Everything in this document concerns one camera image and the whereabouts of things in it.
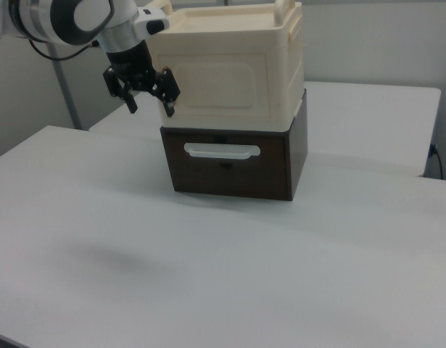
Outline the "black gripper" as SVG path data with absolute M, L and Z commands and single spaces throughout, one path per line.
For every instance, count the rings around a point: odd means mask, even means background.
M 131 49 L 107 52 L 110 66 L 103 72 L 104 81 L 111 96 L 123 100 L 131 114 L 138 107 L 131 94 L 134 91 L 151 91 L 163 105 L 167 117 L 175 113 L 175 102 L 181 91 L 170 68 L 157 72 L 152 64 L 145 40 Z

